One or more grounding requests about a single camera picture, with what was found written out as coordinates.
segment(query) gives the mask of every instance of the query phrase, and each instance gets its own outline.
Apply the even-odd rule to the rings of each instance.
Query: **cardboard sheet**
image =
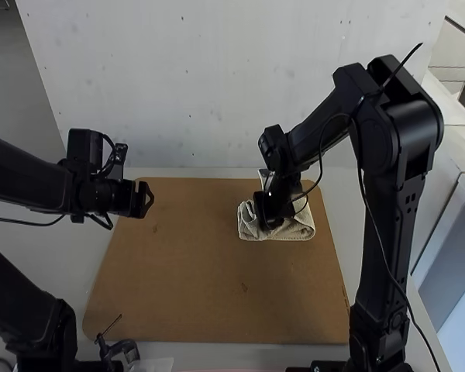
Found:
[[[122,313],[108,339],[347,343],[350,309],[318,188],[312,240],[258,243],[239,239],[236,208],[259,180],[145,181],[155,204],[143,220],[117,222],[84,315],[89,338]]]

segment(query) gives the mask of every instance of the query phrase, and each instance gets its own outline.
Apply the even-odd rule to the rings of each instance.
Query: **cloth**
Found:
[[[264,187],[265,172],[259,171],[259,176]],[[301,198],[293,202],[294,210],[300,211],[305,205],[306,199]],[[310,240],[315,235],[315,224],[310,211],[310,204],[301,210],[292,219],[285,219],[276,229],[263,231],[260,228],[258,218],[252,200],[242,201],[238,206],[238,233],[239,238],[249,241],[262,240]]]

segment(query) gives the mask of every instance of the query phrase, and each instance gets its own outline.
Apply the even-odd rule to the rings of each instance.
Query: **folded towel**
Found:
[[[262,187],[264,186],[265,174],[259,172]],[[310,240],[315,235],[315,224],[313,222],[310,205],[306,205],[305,198],[293,202],[294,210],[300,211],[292,219],[285,219],[281,226],[272,230],[263,231],[260,228],[258,218],[255,215],[253,201],[242,201],[238,207],[238,233],[239,238],[249,241],[262,240]]]

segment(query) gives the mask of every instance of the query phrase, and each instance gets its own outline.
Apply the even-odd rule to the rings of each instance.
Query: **concrete wall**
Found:
[[[0,138],[57,162],[64,146],[19,13],[11,6],[0,10]]]
[[[64,141],[89,126],[127,142],[137,167],[259,167],[265,126],[290,129],[342,64],[422,49],[421,80],[446,0],[19,3]],[[354,165],[349,143],[328,166]]]

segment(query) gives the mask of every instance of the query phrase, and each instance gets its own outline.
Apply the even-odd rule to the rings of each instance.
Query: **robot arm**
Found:
[[[396,285],[405,293],[415,215],[443,137],[440,110],[405,69],[382,88],[398,66],[393,56],[384,56],[366,70],[360,64],[340,67],[334,90],[303,123],[288,133],[268,127],[259,138],[274,174],[253,196],[266,229],[294,216],[291,201],[301,192],[301,172],[350,136],[368,204],[360,286],[350,310],[348,365],[358,371],[406,366],[409,319]]]
[[[112,147],[104,167],[103,139]],[[66,159],[51,164],[0,139],[0,201],[70,215],[76,223],[93,216],[89,213],[106,219],[107,213],[141,219],[153,204],[153,195],[146,182],[136,190],[135,181],[123,179],[127,150],[126,144],[114,145],[99,132],[71,129]]]
[[[112,148],[105,166],[103,139]],[[0,140],[0,201],[37,212],[70,215],[76,223],[89,216],[108,229],[112,228],[108,213],[142,219],[153,204],[153,195],[146,182],[141,181],[136,190],[135,181],[123,178],[127,150],[126,144],[113,144],[101,133],[72,129],[66,159],[50,164]],[[22,372],[113,372],[122,370],[120,362],[111,361],[117,351],[139,357],[134,341],[107,346],[101,336],[102,360],[76,361],[78,342],[72,308],[40,290],[1,254],[0,336],[7,350],[17,355]]]

